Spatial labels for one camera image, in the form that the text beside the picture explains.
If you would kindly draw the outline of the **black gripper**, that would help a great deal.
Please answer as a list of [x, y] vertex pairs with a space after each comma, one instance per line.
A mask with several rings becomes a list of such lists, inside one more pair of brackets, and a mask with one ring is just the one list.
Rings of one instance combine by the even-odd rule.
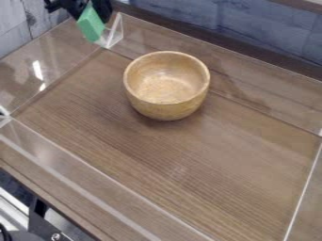
[[100, 20], [107, 24], [112, 16], [114, 8], [110, 0], [43, 0], [46, 10], [52, 13], [66, 9], [78, 20], [87, 5], [92, 2]]

